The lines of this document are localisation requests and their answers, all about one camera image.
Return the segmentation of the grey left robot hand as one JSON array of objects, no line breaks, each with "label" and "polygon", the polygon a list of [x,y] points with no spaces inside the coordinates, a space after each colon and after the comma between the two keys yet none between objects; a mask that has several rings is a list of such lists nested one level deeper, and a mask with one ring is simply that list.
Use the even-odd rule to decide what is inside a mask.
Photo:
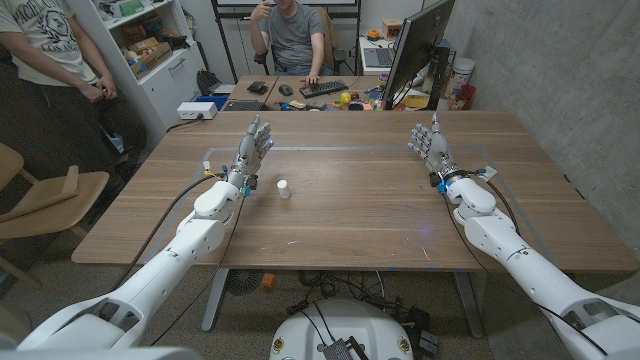
[{"label": "grey left robot hand", "polygon": [[241,139],[227,181],[239,190],[255,190],[261,161],[273,145],[270,124],[266,122],[261,125],[260,116],[256,115]]}]

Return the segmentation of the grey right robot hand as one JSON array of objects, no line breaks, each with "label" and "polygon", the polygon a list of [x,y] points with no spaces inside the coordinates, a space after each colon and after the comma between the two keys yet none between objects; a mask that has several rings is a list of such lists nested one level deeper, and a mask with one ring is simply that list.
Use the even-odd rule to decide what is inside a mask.
[{"label": "grey right robot hand", "polygon": [[467,173],[457,166],[449,151],[446,138],[440,132],[437,113],[432,116],[431,128],[416,124],[411,130],[411,138],[408,147],[425,162],[429,171],[429,183],[440,193],[444,193],[455,181],[467,176]]}]

